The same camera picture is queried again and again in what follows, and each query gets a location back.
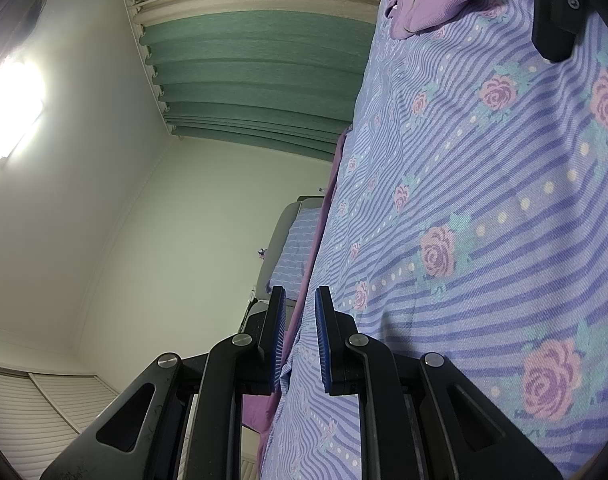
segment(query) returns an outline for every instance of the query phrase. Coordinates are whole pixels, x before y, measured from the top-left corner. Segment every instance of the metal screw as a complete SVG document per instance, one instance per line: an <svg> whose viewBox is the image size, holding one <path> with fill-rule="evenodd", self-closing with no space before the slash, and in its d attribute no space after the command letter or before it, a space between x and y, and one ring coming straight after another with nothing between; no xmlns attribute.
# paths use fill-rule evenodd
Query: metal screw
<svg viewBox="0 0 608 480"><path fill-rule="evenodd" d="M424 356L424 362L433 368L439 368L444 364L444 358L435 352L431 352Z"/></svg>
<svg viewBox="0 0 608 480"><path fill-rule="evenodd" d="M235 334L233 336L233 344L235 346L248 346L250 345L250 343L253 342L253 338L250 337L248 334Z"/></svg>
<svg viewBox="0 0 608 480"><path fill-rule="evenodd" d="M571 7L571 9L573 10L577 10L580 8L580 1L579 0L567 0L568 6Z"/></svg>
<svg viewBox="0 0 608 480"><path fill-rule="evenodd" d="M369 338L364 334L353 334L348 338L348 342L353 346L366 346L369 343Z"/></svg>
<svg viewBox="0 0 608 480"><path fill-rule="evenodd" d="M162 368L173 368L177 364L177 356L175 354L164 354L159 357L157 364Z"/></svg>

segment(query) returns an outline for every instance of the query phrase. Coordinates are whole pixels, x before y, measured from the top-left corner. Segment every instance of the ceiling light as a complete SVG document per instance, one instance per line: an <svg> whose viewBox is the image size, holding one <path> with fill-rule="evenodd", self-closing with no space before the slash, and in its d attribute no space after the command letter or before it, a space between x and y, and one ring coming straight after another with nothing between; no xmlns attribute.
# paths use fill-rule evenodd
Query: ceiling light
<svg viewBox="0 0 608 480"><path fill-rule="evenodd" d="M37 68L19 62L0 65L0 158L10 155L37 120L42 96Z"/></svg>

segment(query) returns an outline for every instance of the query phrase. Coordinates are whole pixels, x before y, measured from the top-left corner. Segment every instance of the ceiling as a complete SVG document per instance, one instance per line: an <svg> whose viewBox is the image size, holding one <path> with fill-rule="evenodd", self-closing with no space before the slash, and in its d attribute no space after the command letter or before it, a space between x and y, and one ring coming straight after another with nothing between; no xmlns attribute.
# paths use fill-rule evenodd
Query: ceiling
<svg viewBox="0 0 608 480"><path fill-rule="evenodd" d="M21 55L46 97L0 163L0 339L68 352L114 226L169 135L123 0L47 0Z"/></svg>

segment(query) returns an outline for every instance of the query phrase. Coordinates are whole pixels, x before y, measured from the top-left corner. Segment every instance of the closet door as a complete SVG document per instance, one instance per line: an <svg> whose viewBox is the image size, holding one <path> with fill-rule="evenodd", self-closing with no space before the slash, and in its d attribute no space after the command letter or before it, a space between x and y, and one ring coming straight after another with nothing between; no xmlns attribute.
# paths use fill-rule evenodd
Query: closet door
<svg viewBox="0 0 608 480"><path fill-rule="evenodd" d="M193 403L191 404L191 410L188 414L188 424L186 425L186 435L184 435L184 443L181 446L181 455L180 455L180 469L177 473L177 479L183 480L184 475L186 474L186 460L188 458L188 446L189 446L189 438L191 433L193 432L193 423L195 422L195 409L197 408L197 396L193 398Z"/></svg>
<svg viewBox="0 0 608 480"><path fill-rule="evenodd" d="M28 376L0 374L0 450L26 480L37 480L77 433Z"/></svg>
<svg viewBox="0 0 608 480"><path fill-rule="evenodd" d="M255 457L246 456L242 454L240 460L242 470L239 475L240 480L257 480L257 464L255 463Z"/></svg>
<svg viewBox="0 0 608 480"><path fill-rule="evenodd" d="M78 433L117 397L94 376L30 374L30 378Z"/></svg>

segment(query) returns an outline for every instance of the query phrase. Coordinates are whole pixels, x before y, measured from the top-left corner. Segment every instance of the mattress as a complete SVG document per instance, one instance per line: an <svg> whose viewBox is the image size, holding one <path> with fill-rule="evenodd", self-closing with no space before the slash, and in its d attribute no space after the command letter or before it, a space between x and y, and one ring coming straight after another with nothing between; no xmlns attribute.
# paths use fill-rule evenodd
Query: mattress
<svg viewBox="0 0 608 480"><path fill-rule="evenodd" d="M361 477L356 397L324 393L314 291L392 351L445 354L568 478L608 439L608 30L567 61L533 0L408 40L379 15L263 479Z"/></svg>

